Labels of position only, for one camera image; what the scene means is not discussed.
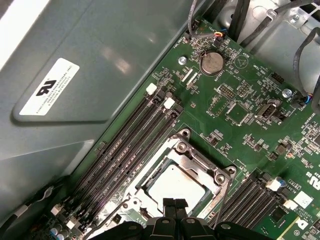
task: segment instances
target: green circuit board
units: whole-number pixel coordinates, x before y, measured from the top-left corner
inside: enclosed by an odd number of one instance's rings
[[[199,20],[198,33],[215,31],[210,23]],[[214,76],[200,70],[200,58],[209,51],[224,59],[223,69]],[[187,58],[184,65],[178,63],[182,56]],[[281,177],[287,183],[288,199],[298,207],[278,221],[266,216],[255,230],[280,240],[320,239],[320,223],[316,223],[320,218],[320,116],[310,105],[294,107],[298,91],[228,37],[219,45],[213,38],[179,38],[77,168],[71,185],[96,159],[101,142],[111,141],[122,127],[150,83],[168,88],[184,108],[159,143],[174,132],[190,129],[190,143],[212,162],[237,167],[230,194],[255,169]],[[283,96],[285,89],[291,90],[290,97]],[[270,103],[280,106],[277,115],[266,117],[264,108]],[[121,190],[112,201],[119,198]],[[137,212],[126,215],[128,220],[143,222]]]

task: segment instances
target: wire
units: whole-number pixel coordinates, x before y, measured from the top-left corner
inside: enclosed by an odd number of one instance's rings
[[[293,8],[297,8],[297,7],[302,7],[311,3],[315,3],[318,2],[319,0],[295,0],[292,1],[288,4],[285,4],[283,6],[280,6],[278,8],[276,8],[274,11],[279,15],[283,12],[286,12],[290,9]],[[256,37],[258,37],[269,25],[269,23],[271,23],[271,18],[270,17],[266,17],[260,24],[259,26],[249,35],[246,37],[246,39],[244,39],[240,45],[245,48],[247,47],[254,39],[256,39]]]
[[[235,36],[237,24],[242,13],[242,6],[244,2],[245,0],[238,0],[238,3],[236,4],[235,11],[232,16],[232,20],[228,29],[228,36],[232,39],[234,39]]]
[[[241,30],[245,24],[245,20],[249,10],[250,0],[239,0],[232,21],[228,30],[228,35],[235,42],[238,41]]]
[[[216,32],[214,33],[214,35],[217,36],[217,37],[223,37],[225,34],[224,34],[223,32],[216,31]]]
[[[238,20],[238,23],[236,25],[236,30],[234,33],[234,37],[233,40],[234,41],[238,41],[238,38],[240,36],[240,33],[242,31],[242,28],[244,27],[246,18],[247,18],[247,14],[248,14],[248,10],[249,10],[249,5],[250,5],[250,0],[244,0],[243,6],[242,6],[242,12],[241,12],[241,16]]]
[[[193,30],[193,26],[192,26],[192,19],[194,16],[194,12],[196,9],[196,5],[197,5],[198,0],[193,0],[191,7],[190,7],[190,11],[189,11],[189,15],[188,15],[188,30],[189,33],[191,35],[191,37],[196,38],[196,39],[202,39],[202,38],[210,38],[213,37],[214,34],[213,33],[203,33],[203,34],[196,34]]]
[[[300,91],[300,93],[302,94],[302,96],[307,97],[308,93],[306,92],[301,78],[300,78],[300,59],[301,59],[301,54],[304,50],[304,48],[313,41],[313,39],[315,38],[316,34],[320,35],[320,28],[319,27],[315,27],[310,34],[306,37],[306,39],[303,41],[303,43],[301,44],[301,46],[297,49],[297,51],[294,54],[294,58],[293,58],[293,74],[294,74],[294,79],[295,79],[295,83],[298,87],[298,90]]]
[[[221,201],[221,206],[219,208],[219,211],[218,211],[218,214],[216,216],[216,219],[215,219],[215,223],[214,223],[214,226],[213,226],[213,230],[216,228],[216,226],[218,225],[219,221],[220,221],[220,218],[221,218],[221,214],[223,212],[223,208],[225,206],[225,203],[226,203],[226,200],[227,200],[227,196],[228,196],[228,193],[229,193],[229,189],[230,189],[230,186],[231,186],[231,183],[232,183],[232,178],[230,178],[227,186],[226,186],[226,189],[225,189],[225,192],[224,192],[224,195],[223,195],[223,199]]]
[[[313,99],[311,102],[311,108],[315,114],[320,114],[320,76],[318,77],[318,81],[316,82],[314,92],[313,92]]]
[[[94,227],[91,229],[90,232],[88,232],[82,240],[87,240],[95,231],[99,230],[100,228],[102,228],[111,218],[113,215],[116,214],[116,212],[123,206],[123,204],[125,204],[126,202],[128,202],[130,200],[126,199],[124,201],[122,201],[98,226]]]

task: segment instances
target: ram slot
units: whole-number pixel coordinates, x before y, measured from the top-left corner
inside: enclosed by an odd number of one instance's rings
[[[246,214],[249,208],[259,199],[259,196],[263,196],[264,192],[259,187],[255,187],[249,194],[246,196],[244,201],[235,207],[234,212],[226,218],[222,218],[223,221],[236,223],[238,219],[243,217]]]
[[[145,132],[142,134],[142,136],[140,136],[140,138],[136,141],[136,143],[132,146],[132,148],[129,149],[129,151],[127,151],[124,155],[118,155],[118,158],[116,159],[117,165],[113,167],[111,173],[108,174],[105,178],[104,178],[104,175],[102,175],[98,179],[99,186],[96,189],[94,189],[94,191],[91,191],[93,192],[93,194],[83,202],[84,209],[89,208],[90,205],[97,200],[97,198],[104,191],[104,189],[108,187],[112,179],[121,173],[121,171],[123,170],[123,166],[126,166],[130,162],[131,154],[135,153],[138,150],[138,148],[141,145],[141,142],[144,142],[146,137],[152,132],[154,127],[161,122],[164,116],[165,114],[163,112],[158,111],[154,116],[154,118],[147,125]]]
[[[86,179],[89,177],[89,175],[92,174],[93,170],[99,166],[104,158],[102,157],[105,153],[109,152],[111,148],[115,146],[117,142],[119,142],[120,139],[124,137],[124,135],[127,133],[128,129],[131,127],[131,125],[139,118],[142,111],[146,108],[148,103],[150,102],[149,99],[144,98],[140,104],[136,107],[133,114],[125,121],[122,128],[119,130],[119,132],[113,137],[113,139],[110,141],[109,144],[106,144],[103,149],[97,154],[96,161],[94,161],[90,168],[86,171],[86,173],[78,180],[76,184],[76,188],[73,192],[73,194],[77,194],[79,189],[83,187],[83,184],[85,183]]]
[[[141,127],[144,126],[144,124],[148,121],[148,119],[154,114],[154,112],[157,110],[158,106],[152,105],[149,107],[147,112],[144,115],[144,118],[141,120],[141,123],[136,126],[132,132],[129,133],[129,135],[122,140],[121,146],[118,146],[116,150],[113,152],[108,153],[106,157],[103,159],[103,163],[101,166],[97,167],[95,171],[91,174],[89,178],[87,178],[88,184],[86,187],[82,190],[82,194],[78,196],[80,202],[88,195],[92,193],[92,191],[95,190],[95,185],[101,181],[103,178],[105,172],[110,168],[110,166],[113,164],[114,155],[120,155],[126,148],[130,148],[131,141],[135,138],[135,136],[138,134],[138,132],[141,130]]]
[[[121,178],[117,179],[114,182],[114,185],[110,187],[105,195],[102,196],[102,199],[99,199],[98,204],[91,211],[91,218],[94,218],[108,203],[108,201],[112,198],[112,196],[117,192],[120,186],[122,186],[128,177],[137,169],[137,167],[142,163],[142,161],[147,157],[150,149],[153,149],[156,143],[160,140],[160,138],[165,134],[165,132],[169,129],[169,127],[174,123],[175,119],[181,114],[183,108],[181,106],[176,107],[176,111],[170,114],[169,119],[166,123],[161,127],[161,129],[157,132],[156,136],[152,138],[151,141],[148,142],[147,146],[143,149],[140,149],[138,153],[131,157],[136,161],[130,165],[125,175],[122,175]]]
[[[88,196],[95,191],[97,188],[97,185],[99,185],[99,182],[104,177],[105,173],[108,171],[108,169],[114,164],[114,155],[118,154],[120,155],[121,152],[125,150],[125,148],[130,148],[131,141],[137,136],[141,128],[144,127],[144,125],[149,124],[148,120],[154,115],[154,113],[158,109],[158,104],[154,103],[152,106],[150,106],[146,113],[143,114],[143,117],[141,121],[138,123],[137,126],[134,126],[133,131],[129,132],[129,134],[124,138],[124,140],[121,141],[121,145],[117,146],[117,149],[111,148],[112,152],[109,152],[106,157],[103,159],[102,165],[96,167],[95,171],[86,179],[87,185],[84,189],[81,189],[79,194],[75,197],[73,202],[70,205],[71,209],[75,209],[79,206],[80,203],[84,201],[84,199],[87,199]]]
[[[264,218],[270,212],[270,210],[276,207],[276,204],[277,201],[274,198],[269,200],[269,202],[264,205],[265,207],[262,210],[253,213],[252,216],[254,216],[254,218],[249,224],[246,225],[246,228],[253,229],[261,221],[261,219]]]

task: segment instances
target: screw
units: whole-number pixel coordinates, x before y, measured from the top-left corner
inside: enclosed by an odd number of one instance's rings
[[[219,174],[218,176],[216,176],[216,181],[218,184],[223,184],[225,182],[225,176],[223,176],[222,174]]]
[[[282,96],[284,98],[288,99],[292,96],[292,91],[290,89],[286,88],[282,91]]]
[[[184,144],[183,142],[180,142],[180,143],[178,144],[177,148],[178,148],[178,150],[179,150],[180,152],[183,152],[184,150],[187,149],[187,145]]]
[[[226,229],[226,230],[231,229],[231,227],[230,227],[228,224],[222,224],[222,225],[221,225],[221,228],[222,228],[222,229]]]
[[[300,16],[299,16],[298,14],[295,14],[295,15],[293,15],[293,16],[291,17],[290,22],[291,22],[292,24],[294,24],[294,23],[296,23],[299,19],[300,19]]]
[[[187,63],[188,59],[185,56],[181,56],[178,58],[178,63],[180,65],[185,65]]]
[[[186,222],[187,222],[188,224],[194,224],[196,221],[195,221],[193,218],[188,218],[188,219],[186,220]]]

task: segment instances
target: white label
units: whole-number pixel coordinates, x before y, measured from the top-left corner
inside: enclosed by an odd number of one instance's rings
[[[304,209],[313,201],[313,199],[303,191],[299,192],[299,194],[293,200]]]
[[[308,222],[305,221],[305,220],[302,220],[299,218],[299,220],[296,221],[296,224],[298,224],[298,227],[301,229],[301,230],[305,230],[305,228],[308,226]]]
[[[78,65],[59,58],[19,114],[46,115],[78,70]]]

